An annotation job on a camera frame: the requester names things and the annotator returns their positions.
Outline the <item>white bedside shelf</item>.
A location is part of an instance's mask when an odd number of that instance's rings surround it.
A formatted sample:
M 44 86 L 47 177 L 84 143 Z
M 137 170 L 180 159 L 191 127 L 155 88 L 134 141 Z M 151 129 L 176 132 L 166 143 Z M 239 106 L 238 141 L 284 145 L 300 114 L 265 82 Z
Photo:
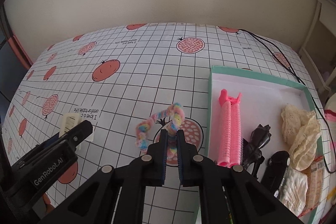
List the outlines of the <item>white bedside shelf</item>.
M 319 94 L 335 86 L 335 2 L 317 0 L 313 21 L 299 56 Z

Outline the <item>cream plastic hair claw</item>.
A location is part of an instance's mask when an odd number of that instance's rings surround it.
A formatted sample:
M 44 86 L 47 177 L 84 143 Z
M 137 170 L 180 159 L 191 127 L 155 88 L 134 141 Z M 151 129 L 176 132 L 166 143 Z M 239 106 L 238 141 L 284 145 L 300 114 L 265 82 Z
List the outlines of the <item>cream plastic hair claw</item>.
M 67 113 L 62 117 L 59 138 L 66 139 L 75 149 L 81 148 L 83 141 L 93 142 L 93 125 L 83 120 L 79 113 Z

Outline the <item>orange snack packet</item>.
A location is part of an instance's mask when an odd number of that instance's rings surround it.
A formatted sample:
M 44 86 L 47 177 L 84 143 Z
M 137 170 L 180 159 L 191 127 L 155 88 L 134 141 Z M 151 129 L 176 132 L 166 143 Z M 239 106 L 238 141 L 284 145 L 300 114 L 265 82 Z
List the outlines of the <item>orange snack packet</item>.
M 303 170 L 302 173 L 307 175 L 308 187 L 306 192 L 305 207 L 299 217 L 306 215 L 320 204 L 324 176 L 323 156 L 314 159 L 311 165 L 307 169 Z

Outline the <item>bag of cotton swabs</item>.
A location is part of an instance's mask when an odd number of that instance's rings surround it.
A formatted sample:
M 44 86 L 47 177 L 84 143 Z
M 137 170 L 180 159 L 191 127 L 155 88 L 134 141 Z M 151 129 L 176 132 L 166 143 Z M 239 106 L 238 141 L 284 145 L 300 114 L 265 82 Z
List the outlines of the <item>bag of cotton swabs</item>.
M 307 189 L 307 175 L 289 167 L 279 200 L 298 217 L 306 204 Z

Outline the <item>teal shallow box tray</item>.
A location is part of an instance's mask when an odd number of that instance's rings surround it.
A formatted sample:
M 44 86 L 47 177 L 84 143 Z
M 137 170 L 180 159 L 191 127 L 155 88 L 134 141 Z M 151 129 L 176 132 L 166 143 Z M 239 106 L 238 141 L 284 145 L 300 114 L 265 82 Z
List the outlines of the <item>teal shallow box tray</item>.
M 288 151 L 282 128 L 282 109 L 294 105 L 306 111 L 315 110 L 308 88 L 297 82 L 280 77 L 249 71 L 246 69 L 213 66 L 208 81 L 207 133 L 205 156 L 217 160 L 221 134 L 218 130 L 220 118 L 219 96 L 222 89 L 231 97 L 241 97 L 241 135 L 249 140 L 258 125 L 270 125 L 270 142 L 262 148 L 262 155 L 269 159 L 277 151 Z

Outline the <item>black action figure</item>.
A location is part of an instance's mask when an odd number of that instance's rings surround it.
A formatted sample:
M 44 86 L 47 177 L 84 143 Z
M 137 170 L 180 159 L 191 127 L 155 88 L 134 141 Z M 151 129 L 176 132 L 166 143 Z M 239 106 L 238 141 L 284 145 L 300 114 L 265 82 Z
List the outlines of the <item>black action figure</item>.
M 250 141 L 243 139 L 243 158 L 241 166 L 247 169 L 253 164 L 251 174 L 255 179 L 257 179 L 260 165 L 265 160 L 261 149 L 269 143 L 271 136 L 270 125 L 262 126 L 260 124 L 252 131 Z

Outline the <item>cream lace cloth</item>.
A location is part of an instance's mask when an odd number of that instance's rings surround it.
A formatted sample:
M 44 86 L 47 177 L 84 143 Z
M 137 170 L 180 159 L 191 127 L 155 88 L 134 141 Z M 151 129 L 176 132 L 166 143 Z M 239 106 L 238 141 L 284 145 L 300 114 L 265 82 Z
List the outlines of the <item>cream lace cloth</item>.
M 306 111 L 287 104 L 281 112 L 282 135 L 289 146 L 291 167 L 297 171 L 307 169 L 317 150 L 321 126 L 314 110 Z

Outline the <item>pomegranate print grid bedsheet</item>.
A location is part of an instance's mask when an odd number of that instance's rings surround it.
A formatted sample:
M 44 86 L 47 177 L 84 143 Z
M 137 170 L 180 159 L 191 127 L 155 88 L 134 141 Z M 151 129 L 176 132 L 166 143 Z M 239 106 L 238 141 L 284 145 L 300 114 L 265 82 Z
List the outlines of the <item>pomegranate print grid bedsheet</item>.
M 106 28 L 47 48 L 18 86 L 1 131 L 1 151 L 14 165 L 58 134 L 62 117 L 79 113 L 93 125 L 77 160 L 28 213 L 13 213 L 1 196 L 3 223 L 42 223 L 100 168 L 128 165 L 167 131 L 163 186 L 146 187 L 142 223 L 202 223 L 199 188 L 179 179 L 177 132 L 205 156 L 208 81 L 213 66 L 246 69 L 306 86 L 321 126 L 315 159 L 323 156 L 320 204 L 298 218 L 321 223 L 335 172 L 335 142 L 322 103 L 291 47 L 244 29 L 191 23 Z

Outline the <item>black toy car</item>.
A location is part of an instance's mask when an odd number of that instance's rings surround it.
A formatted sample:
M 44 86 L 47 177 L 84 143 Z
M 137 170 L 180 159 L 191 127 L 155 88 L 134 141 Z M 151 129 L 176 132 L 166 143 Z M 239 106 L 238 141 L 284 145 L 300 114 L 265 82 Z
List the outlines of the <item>black toy car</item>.
M 277 151 L 266 164 L 261 184 L 276 198 L 284 184 L 288 167 L 290 165 L 290 156 L 287 151 Z

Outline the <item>pink hair roller clip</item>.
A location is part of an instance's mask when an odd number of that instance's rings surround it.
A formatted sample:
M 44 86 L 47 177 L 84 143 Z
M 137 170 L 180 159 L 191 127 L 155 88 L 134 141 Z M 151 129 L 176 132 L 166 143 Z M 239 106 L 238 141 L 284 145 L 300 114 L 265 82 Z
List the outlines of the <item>pink hair roller clip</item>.
M 240 99 L 231 97 L 226 89 L 222 89 L 219 96 L 220 104 L 220 146 L 217 164 L 230 168 L 240 165 L 242 159 L 242 128 L 240 119 Z

